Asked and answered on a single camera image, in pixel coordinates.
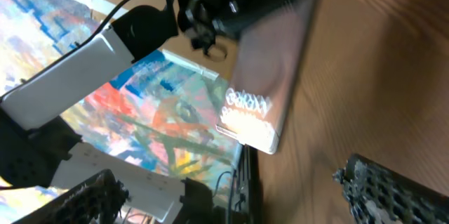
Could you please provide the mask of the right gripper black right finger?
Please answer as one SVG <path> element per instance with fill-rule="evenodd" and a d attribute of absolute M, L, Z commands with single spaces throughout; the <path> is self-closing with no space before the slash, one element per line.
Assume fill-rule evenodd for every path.
<path fill-rule="evenodd" d="M 448 196 L 359 154 L 333 174 L 357 224 L 448 223 Z"/>

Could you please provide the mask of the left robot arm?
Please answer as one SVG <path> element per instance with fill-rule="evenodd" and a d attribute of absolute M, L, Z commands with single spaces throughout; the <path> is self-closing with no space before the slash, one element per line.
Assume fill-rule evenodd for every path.
<path fill-rule="evenodd" d="M 125 204 L 160 223 L 229 223 L 230 207 L 190 178 L 171 178 L 83 142 L 61 114 L 185 33 L 207 52 L 216 36 L 240 33 L 290 0 L 166 0 L 105 21 L 75 49 L 1 97 L 1 177 L 7 190 L 60 187 L 64 193 L 23 223 L 114 223 Z"/>

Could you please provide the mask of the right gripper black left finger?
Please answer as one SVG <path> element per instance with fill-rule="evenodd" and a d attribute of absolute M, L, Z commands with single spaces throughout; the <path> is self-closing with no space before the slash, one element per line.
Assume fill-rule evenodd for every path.
<path fill-rule="evenodd" d="M 129 191 L 105 169 L 14 224 L 113 224 L 128 201 Z"/>

